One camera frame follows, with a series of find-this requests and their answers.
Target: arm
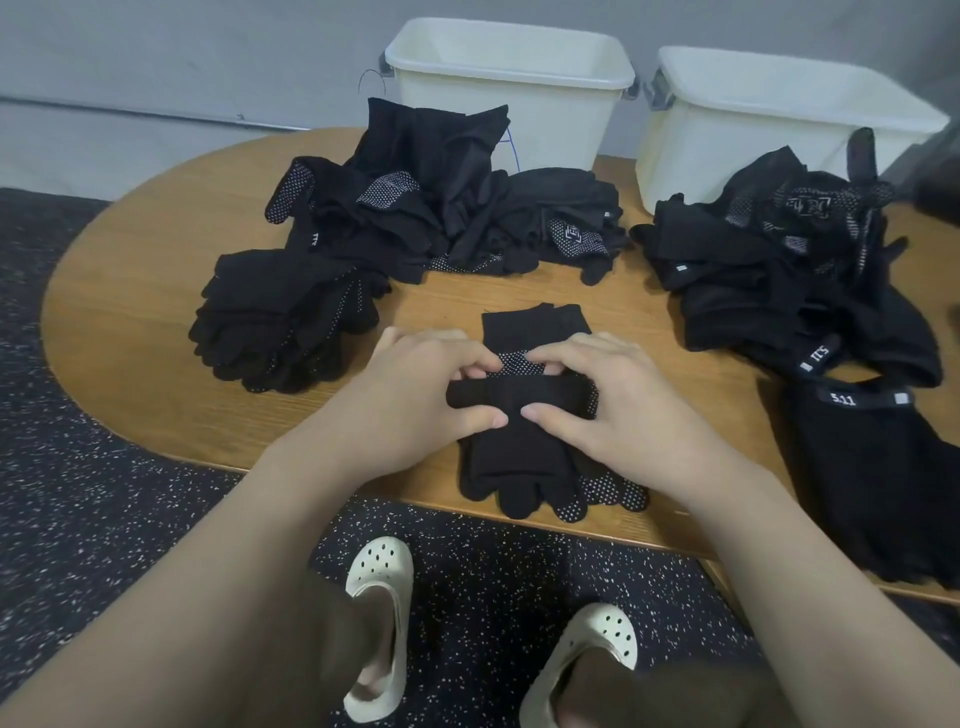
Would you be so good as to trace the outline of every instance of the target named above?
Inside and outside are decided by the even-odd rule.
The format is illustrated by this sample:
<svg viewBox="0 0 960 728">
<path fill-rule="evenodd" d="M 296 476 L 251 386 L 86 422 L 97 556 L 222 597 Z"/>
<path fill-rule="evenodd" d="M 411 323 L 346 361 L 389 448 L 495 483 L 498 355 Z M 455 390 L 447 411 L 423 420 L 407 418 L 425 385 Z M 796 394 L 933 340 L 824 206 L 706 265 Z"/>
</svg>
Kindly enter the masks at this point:
<svg viewBox="0 0 960 728">
<path fill-rule="evenodd" d="M 640 347 L 609 334 L 576 334 L 528 358 L 593 378 L 596 420 L 546 404 L 522 414 L 688 508 L 716 547 L 804 725 L 934 728 L 956 721 L 960 667 L 771 473 L 731 448 Z"/>
<path fill-rule="evenodd" d="M 174 548 L 0 708 L 0 726 L 207 726 L 241 694 L 330 519 L 367 480 L 506 424 L 452 410 L 501 366 L 461 331 L 388 328 L 371 364 L 269 446 Z"/>
</svg>

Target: white plastic bin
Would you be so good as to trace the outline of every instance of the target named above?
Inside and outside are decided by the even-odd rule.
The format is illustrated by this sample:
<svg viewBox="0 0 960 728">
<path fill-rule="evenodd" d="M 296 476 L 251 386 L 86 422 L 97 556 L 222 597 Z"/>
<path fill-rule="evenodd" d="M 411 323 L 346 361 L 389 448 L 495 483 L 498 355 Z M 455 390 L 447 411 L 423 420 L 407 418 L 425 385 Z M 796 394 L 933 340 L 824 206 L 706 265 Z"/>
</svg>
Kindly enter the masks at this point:
<svg viewBox="0 0 960 728">
<path fill-rule="evenodd" d="M 380 66 L 396 73 L 410 107 L 476 113 L 509 105 L 510 136 L 493 167 L 511 173 L 589 169 L 617 99 L 639 89 L 616 38 L 482 20 L 410 20 Z"/>
<path fill-rule="evenodd" d="M 811 170 L 847 177 L 847 139 L 872 127 L 882 172 L 949 118 L 886 76 L 845 63 L 709 48 L 660 48 L 644 87 L 653 112 L 636 159 L 643 206 L 717 198 L 760 155 L 789 145 Z"/>
</svg>

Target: white crocs shoe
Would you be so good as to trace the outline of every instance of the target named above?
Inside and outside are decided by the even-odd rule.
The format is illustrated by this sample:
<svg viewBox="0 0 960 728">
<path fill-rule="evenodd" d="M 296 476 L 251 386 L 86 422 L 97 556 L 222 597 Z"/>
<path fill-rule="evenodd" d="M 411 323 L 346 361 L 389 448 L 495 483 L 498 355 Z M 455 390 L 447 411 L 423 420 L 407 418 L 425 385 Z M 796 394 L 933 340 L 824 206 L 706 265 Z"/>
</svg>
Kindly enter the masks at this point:
<svg viewBox="0 0 960 728">
<path fill-rule="evenodd" d="M 344 710 L 355 723 L 370 723 L 396 710 L 407 687 L 407 625 L 414 587 L 414 560 L 399 539 L 383 536 L 364 546 L 347 574 L 347 594 L 356 596 L 371 586 L 383 587 L 394 598 L 394 664 L 381 681 L 382 692 L 373 700 L 360 700 L 353 692 L 344 698 Z"/>
<path fill-rule="evenodd" d="M 636 634 L 612 604 L 590 604 L 573 616 L 540 675 L 520 704 L 520 728 L 557 728 L 550 696 L 564 670 L 589 647 L 603 647 L 617 662 L 636 667 Z"/>
</svg>

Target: pile of black gloves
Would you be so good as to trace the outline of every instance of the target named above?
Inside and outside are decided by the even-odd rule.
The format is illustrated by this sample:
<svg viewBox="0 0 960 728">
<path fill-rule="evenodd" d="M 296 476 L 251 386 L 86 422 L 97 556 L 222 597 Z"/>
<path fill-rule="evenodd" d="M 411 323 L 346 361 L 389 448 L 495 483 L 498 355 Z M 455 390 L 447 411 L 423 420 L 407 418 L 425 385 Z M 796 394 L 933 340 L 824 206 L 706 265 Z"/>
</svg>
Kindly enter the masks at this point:
<svg viewBox="0 0 960 728">
<path fill-rule="evenodd" d="M 190 339 L 221 379 L 294 393 L 344 369 L 341 331 L 377 324 L 388 279 L 506 276 L 541 260 L 593 285 L 626 242 L 616 188 L 577 169 L 493 171 L 507 107 L 466 115 L 370 99 L 347 163 L 295 158 L 267 204 L 286 247 L 224 255 Z"/>
<path fill-rule="evenodd" d="M 542 364 L 525 354 L 542 344 L 589 333 L 578 305 L 552 303 L 523 311 L 485 313 L 484 344 L 496 352 L 503 369 L 484 379 L 450 382 L 452 407 L 489 404 L 510 418 L 505 427 L 471 435 L 460 442 L 460 492 L 471 500 L 496 494 L 500 510 L 525 519 L 546 501 L 566 522 L 580 521 L 588 506 L 622 505 L 631 511 L 647 507 L 647 489 L 612 473 L 576 448 L 547 434 L 520 415 L 531 402 L 545 402 L 578 417 L 596 416 L 597 390 L 586 377 L 564 372 L 546 376 Z"/>
<path fill-rule="evenodd" d="M 293 394 L 343 374 L 340 332 L 374 328 L 373 298 L 389 290 L 383 276 L 319 255 L 221 255 L 189 336 L 217 378 Z"/>
<path fill-rule="evenodd" d="M 666 290 L 683 292 L 691 351 L 734 349 L 787 377 L 817 376 L 845 359 L 905 383 L 943 378 L 923 315 L 890 285 L 905 240 L 883 247 L 873 132 L 850 140 L 847 182 L 807 172 L 783 147 L 737 172 L 720 198 L 657 203 L 631 236 Z"/>
<path fill-rule="evenodd" d="M 905 250 L 884 247 L 893 187 L 873 132 L 848 143 L 850 181 L 809 172 L 784 147 L 737 172 L 713 203 L 683 196 L 636 226 L 660 283 L 682 296 L 691 351 L 729 348 L 785 379 L 797 434 L 833 539 L 884 579 L 960 584 L 960 458 L 914 408 L 909 386 L 943 379 L 923 315 L 890 284 Z M 826 376 L 855 360 L 881 376 Z"/>
<path fill-rule="evenodd" d="M 346 164 L 299 157 L 267 204 L 300 248 L 419 283 L 427 270 L 506 276 L 541 260 L 598 282 L 626 243 L 616 187 L 579 169 L 493 171 L 507 107 L 465 115 L 370 99 Z"/>
</svg>

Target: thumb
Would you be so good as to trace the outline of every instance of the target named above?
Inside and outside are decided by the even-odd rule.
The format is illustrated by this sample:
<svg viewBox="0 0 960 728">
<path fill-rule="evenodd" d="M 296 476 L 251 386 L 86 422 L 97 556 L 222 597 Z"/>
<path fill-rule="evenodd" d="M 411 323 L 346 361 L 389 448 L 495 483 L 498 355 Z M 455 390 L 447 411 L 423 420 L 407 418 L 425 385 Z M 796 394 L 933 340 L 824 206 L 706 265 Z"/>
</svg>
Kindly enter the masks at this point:
<svg viewBox="0 0 960 728">
<path fill-rule="evenodd" d="M 464 407 L 454 410 L 454 429 L 457 439 L 475 435 L 485 429 L 496 429 L 507 423 L 507 416 L 502 410 L 486 404 L 475 407 Z"/>
<path fill-rule="evenodd" d="M 576 415 L 555 407 L 552 404 L 540 402 L 527 404 L 520 409 L 520 414 L 530 422 L 537 423 L 554 437 L 559 437 L 565 443 L 590 454 L 593 437 L 591 437 L 590 420 L 583 420 Z"/>
</svg>

